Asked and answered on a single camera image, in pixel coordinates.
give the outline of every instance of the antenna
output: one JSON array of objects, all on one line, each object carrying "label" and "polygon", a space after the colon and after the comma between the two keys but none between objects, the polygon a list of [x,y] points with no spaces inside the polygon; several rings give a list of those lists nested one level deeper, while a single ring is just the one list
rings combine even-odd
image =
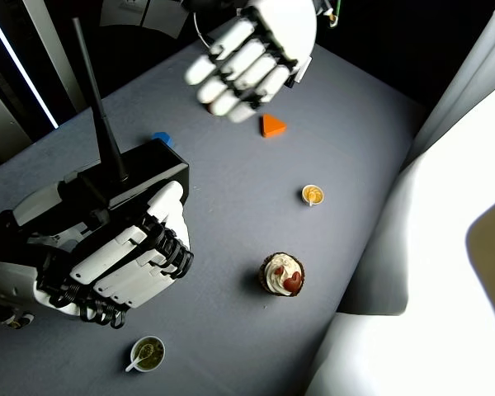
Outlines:
[{"label": "antenna", "polygon": [[92,103],[90,103],[90,106],[92,107],[93,123],[96,127],[97,147],[99,148],[101,165],[106,169],[112,182],[121,183],[126,180],[129,175],[123,164],[123,158],[117,147],[116,139],[112,134],[110,123],[106,118],[105,109],[102,106],[101,95],[99,94],[99,88],[97,87],[96,76],[93,73],[92,63],[90,62],[90,56],[88,55],[88,49],[86,48],[86,42],[84,41],[81,22],[76,17],[73,19],[73,28],[75,29],[75,34],[79,46],[81,47],[82,60],[84,60],[90,88],[92,89]]}]

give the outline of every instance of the orange triangular block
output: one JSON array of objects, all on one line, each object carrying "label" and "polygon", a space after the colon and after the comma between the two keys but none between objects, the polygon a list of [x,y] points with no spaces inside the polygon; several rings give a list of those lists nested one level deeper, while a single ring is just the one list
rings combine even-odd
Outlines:
[{"label": "orange triangular block", "polygon": [[273,115],[265,114],[262,116],[262,136],[265,138],[285,133],[287,126]]}]

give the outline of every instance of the blue block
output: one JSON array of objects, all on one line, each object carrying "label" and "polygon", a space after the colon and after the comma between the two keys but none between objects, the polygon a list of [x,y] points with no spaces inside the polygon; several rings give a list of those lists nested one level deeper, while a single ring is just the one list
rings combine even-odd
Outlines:
[{"label": "blue block", "polygon": [[174,145],[172,138],[165,132],[157,132],[153,134],[152,139],[160,139],[170,148]]}]

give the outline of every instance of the dark background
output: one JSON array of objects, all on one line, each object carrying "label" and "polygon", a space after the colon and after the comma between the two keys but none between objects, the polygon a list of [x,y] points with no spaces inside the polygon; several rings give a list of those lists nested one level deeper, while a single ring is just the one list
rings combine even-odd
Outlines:
[{"label": "dark background", "polygon": [[[191,18],[174,40],[137,26],[100,28],[102,1],[79,3],[103,96],[196,40]],[[73,37],[65,29],[69,10],[59,0],[46,0],[46,4],[70,50]],[[328,28],[326,18],[318,19],[317,42],[430,111],[494,9],[495,0],[342,0],[336,29]],[[199,13],[200,29],[210,31],[233,15],[231,8]]]}]

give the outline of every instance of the red object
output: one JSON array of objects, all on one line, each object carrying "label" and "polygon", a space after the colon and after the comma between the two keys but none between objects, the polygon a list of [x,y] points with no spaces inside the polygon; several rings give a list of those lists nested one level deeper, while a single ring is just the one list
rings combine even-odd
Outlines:
[{"label": "red object", "polygon": [[288,125],[278,120],[273,115],[264,114],[262,116],[262,136],[270,138],[278,134],[284,134]]},{"label": "red object", "polygon": [[300,277],[300,272],[296,271],[291,278],[288,278],[284,281],[283,286],[290,293],[296,293],[297,291],[299,291],[302,281],[303,280]]}]

